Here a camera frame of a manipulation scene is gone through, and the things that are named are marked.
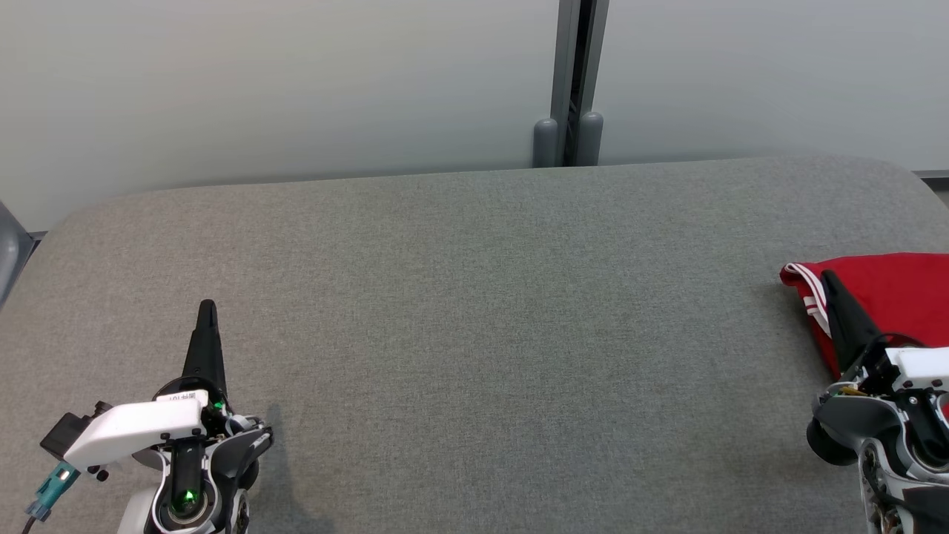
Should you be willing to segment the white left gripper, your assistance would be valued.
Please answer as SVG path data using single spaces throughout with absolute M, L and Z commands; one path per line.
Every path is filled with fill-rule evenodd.
M 94 417 L 67 448 L 62 460 L 75 469 L 103 467 L 148 447 L 205 433 L 202 412 L 227 398 L 218 314 L 213 300 L 199 304 L 185 364 L 183 386 L 204 391 L 171 393 L 156 400 L 122 403 Z

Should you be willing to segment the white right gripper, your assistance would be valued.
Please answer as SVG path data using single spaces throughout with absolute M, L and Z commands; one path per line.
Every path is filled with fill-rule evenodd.
M 823 271 L 821 287 L 838 371 L 849 372 L 863 362 L 862 392 L 949 391 L 949 347 L 887 347 L 874 351 L 882 332 L 837 273 Z

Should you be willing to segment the red white number jersey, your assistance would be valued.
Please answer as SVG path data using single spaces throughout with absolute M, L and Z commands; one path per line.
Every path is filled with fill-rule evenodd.
M 830 270 L 883 332 L 907 334 L 929 347 L 949 347 L 949 254 L 899 252 L 788 263 L 781 283 L 796 289 L 810 317 L 821 359 L 835 378 L 841 367 L 828 327 L 821 274 Z

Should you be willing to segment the grey cylindrical post bumper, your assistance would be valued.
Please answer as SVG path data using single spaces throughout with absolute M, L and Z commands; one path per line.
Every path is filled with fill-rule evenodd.
M 587 112 L 579 119 L 574 150 L 575 166 L 589 167 L 598 165 L 603 128 L 604 118 L 603 115 L 600 115 L 598 112 Z
M 539 119 L 533 125 L 532 167 L 556 167 L 558 155 L 558 122 L 552 117 Z

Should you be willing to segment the grey metal wall post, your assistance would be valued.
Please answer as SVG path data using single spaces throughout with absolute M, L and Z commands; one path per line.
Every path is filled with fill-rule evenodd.
M 579 119 L 594 109 L 609 0 L 559 0 L 549 117 L 558 125 L 557 167 L 574 167 Z

